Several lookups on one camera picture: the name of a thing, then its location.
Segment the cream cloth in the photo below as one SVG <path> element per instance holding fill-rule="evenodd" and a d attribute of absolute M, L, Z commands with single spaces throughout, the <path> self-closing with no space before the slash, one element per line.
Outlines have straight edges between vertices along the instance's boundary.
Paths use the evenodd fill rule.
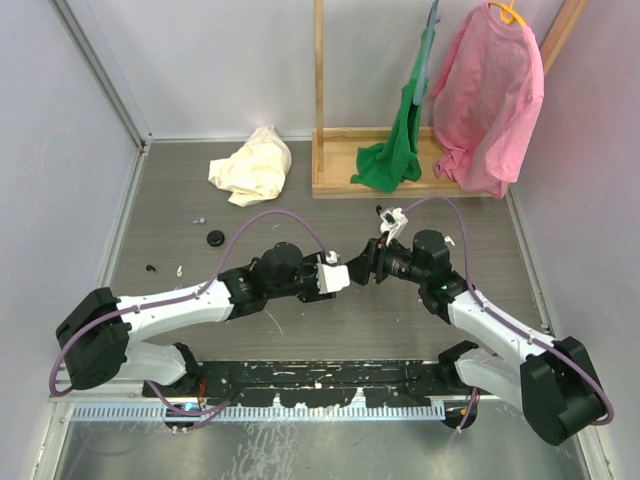
<path fill-rule="evenodd" d="M 231 156 L 211 160 L 208 181 L 230 193 L 229 203 L 248 207 L 280 195 L 291 163 L 290 149 L 275 128 L 263 126 Z"/>

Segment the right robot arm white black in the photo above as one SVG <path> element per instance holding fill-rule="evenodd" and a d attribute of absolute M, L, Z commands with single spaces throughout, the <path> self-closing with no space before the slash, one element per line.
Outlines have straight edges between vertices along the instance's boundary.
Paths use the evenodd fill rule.
<path fill-rule="evenodd" d="M 447 392 L 459 394 L 470 386 L 501 398 L 554 446 L 612 420 L 613 407 L 585 346 L 573 337 L 557 340 L 531 329 L 496 307 L 453 269 L 441 233 L 422 230 L 409 248 L 372 238 L 347 267 L 360 285 L 387 277 L 416 284 L 431 314 L 479 340 L 477 346 L 452 349 L 455 358 L 439 368 Z"/>

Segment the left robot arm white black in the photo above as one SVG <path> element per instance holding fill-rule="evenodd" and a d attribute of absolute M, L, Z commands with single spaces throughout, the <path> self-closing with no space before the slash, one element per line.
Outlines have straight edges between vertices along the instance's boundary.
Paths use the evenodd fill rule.
<path fill-rule="evenodd" d="M 281 242 L 247 265 L 191 287 L 122 297 L 108 287 L 95 289 L 56 330 L 61 363 L 76 391 L 113 379 L 150 380 L 188 396 L 200 384 L 193 354 L 183 344 L 158 346 L 149 338 L 249 316 L 273 299 L 331 299 L 349 283 L 348 269 L 336 253 L 303 255 L 297 246 Z"/>

